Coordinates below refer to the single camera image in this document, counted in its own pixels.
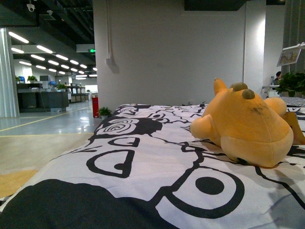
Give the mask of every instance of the ceiling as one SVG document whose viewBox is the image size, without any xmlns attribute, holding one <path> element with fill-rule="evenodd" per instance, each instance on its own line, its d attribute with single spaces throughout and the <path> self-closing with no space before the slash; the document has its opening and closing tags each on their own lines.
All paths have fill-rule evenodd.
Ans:
<svg viewBox="0 0 305 229">
<path fill-rule="evenodd" d="M 32 11 L 27 4 L 32 4 Z M 0 27 L 27 39 L 25 44 L 15 38 L 11 38 L 12 46 L 19 45 L 24 54 L 13 54 L 14 59 L 25 59 L 33 65 L 42 65 L 47 69 L 72 72 L 70 69 L 61 68 L 65 64 L 70 68 L 85 71 L 88 74 L 96 73 L 95 54 L 88 49 L 78 52 L 77 47 L 86 45 L 94 48 L 93 9 L 92 0 L 7 0 L 0 2 Z M 54 53 L 48 54 L 36 48 L 42 45 Z M 36 60 L 31 53 L 45 58 L 45 61 Z M 69 58 L 68 61 L 57 58 L 60 54 Z M 70 60 L 79 62 L 79 65 L 70 63 Z M 60 65 L 49 64 L 47 60 L 54 60 Z"/>
</svg>

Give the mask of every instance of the security camera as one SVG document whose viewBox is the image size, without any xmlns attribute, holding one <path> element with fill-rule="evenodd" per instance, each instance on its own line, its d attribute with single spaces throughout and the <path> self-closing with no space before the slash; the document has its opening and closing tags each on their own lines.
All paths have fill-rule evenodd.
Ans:
<svg viewBox="0 0 305 229">
<path fill-rule="evenodd" d="M 29 9 L 30 12 L 34 12 L 35 6 L 33 4 L 27 4 L 27 7 Z"/>
</svg>

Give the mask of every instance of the person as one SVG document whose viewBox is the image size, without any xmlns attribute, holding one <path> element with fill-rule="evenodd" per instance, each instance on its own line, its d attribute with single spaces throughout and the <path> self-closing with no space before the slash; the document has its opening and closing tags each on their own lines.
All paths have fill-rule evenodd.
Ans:
<svg viewBox="0 0 305 229">
<path fill-rule="evenodd" d="M 276 79 L 274 80 L 274 85 L 279 84 L 279 80 L 281 80 L 281 77 L 282 77 L 281 73 L 282 73 L 281 71 L 276 73 Z"/>
</svg>

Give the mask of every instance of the black and white bedsheet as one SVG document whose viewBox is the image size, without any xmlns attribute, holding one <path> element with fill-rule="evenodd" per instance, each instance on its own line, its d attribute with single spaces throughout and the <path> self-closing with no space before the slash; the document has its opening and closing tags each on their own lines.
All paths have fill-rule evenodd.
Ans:
<svg viewBox="0 0 305 229">
<path fill-rule="evenodd" d="M 0 210 L 1 228 L 304 228 L 305 149 L 275 168 L 231 161 L 189 132 L 204 105 L 126 104 Z M 305 130 L 305 109 L 296 112 Z"/>
</svg>

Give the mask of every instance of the bottle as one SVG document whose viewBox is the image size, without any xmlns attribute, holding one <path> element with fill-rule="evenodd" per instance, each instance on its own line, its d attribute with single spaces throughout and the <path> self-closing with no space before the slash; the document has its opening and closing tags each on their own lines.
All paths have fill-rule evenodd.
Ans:
<svg viewBox="0 0 305 229">
<path fill-rule="evenodd" d="M 271 76 L 271 85 L 274 85 L 274 84 L 275 84 L 275 77 Z"/>
</svg>

